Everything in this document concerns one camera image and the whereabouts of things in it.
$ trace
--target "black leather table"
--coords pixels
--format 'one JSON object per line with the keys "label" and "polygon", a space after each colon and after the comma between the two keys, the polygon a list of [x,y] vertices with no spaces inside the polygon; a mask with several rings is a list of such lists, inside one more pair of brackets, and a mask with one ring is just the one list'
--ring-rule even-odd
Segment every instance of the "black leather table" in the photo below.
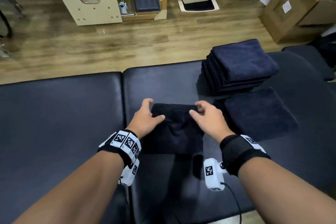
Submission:
{"label": "black leather table", "polygon": [[[336,97],[302,57],[290,52],[270,56],[280,72],[259,88],[273,87],[297,118],[299,129],[259,143],[275,162],[326,191],[336,183]],[[193,104],[202,99],[212,102],[200,73],[201,61],[127,69],[123,73],[127,123],[144,98],[170,104]],[[207,135],[201,155],[141,154],[131,187],[136,224],[162,219],[168,223],[208,223],[236,215],[237,205],[229,190],[206,188],[204,158],[221,160],[218,145]],[[242,211],[254,209],[238,179],[228,174],[224,179]]]}
{"label": "black leather table", "polygon": [[[12,223],[123,128],[120,72],[0,86],[0,223]],[[118,187],[102,223],[129,216]]]}

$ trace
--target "cardboard box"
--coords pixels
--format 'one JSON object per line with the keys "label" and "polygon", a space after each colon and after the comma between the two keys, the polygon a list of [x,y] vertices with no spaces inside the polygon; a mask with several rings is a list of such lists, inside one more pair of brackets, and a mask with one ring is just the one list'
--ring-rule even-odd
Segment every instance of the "cardboard box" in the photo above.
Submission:
{"label": "cardboard box", "polygon": [[336,0],[270,0],[259,18],[276,43],[310,41],[336,22]]}

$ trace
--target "white sneaker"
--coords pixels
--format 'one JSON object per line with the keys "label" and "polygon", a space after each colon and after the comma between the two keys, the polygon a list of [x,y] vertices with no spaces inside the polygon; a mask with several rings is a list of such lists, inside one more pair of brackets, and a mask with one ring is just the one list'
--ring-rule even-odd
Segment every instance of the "white sneaker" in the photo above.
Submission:
{"label": "white sneaker", "polygon": [[121,2],[119,3],[119,9],[121,14],[128,14],[128,7],[124,0],[121,0]]}

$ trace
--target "left hand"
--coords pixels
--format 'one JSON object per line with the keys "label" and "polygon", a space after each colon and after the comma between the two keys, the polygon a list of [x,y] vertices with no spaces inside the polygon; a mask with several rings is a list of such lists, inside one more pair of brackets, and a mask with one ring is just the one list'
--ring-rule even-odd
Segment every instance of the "left hand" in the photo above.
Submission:
{"label": "left hand", "polygon": [[164,115],[153,118],[149,110],[149,103],[153,103],[153,99],[146,98],[142,101],[140,110],[134,114],[133,119],[126,128],[134,132],[139,139],[149,134],[157,124],[165,119]]}

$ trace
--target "hand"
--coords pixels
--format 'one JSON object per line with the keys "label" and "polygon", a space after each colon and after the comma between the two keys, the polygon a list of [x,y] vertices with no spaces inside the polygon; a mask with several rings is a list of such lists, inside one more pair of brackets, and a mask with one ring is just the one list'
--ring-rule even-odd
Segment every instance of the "hand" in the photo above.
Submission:
{"label": "hand", "polygon": [[205,133],[218,143],[221,143],[225,137],[234,135],[229,129],[221,110],[204,100],[196,102],[195,105],[198,106],[200,113],[194,110],[190,110],[189,113]]}
{"label": "hand", "polygon": [[153,118],[149,110],[149,103],[153,103],[153,99],[146,98],[142,101],[140,110],[134,114],[133,119],[126,128],[134,132],[139,139],[149,134],[157,124],[165,119],[164,115]]}

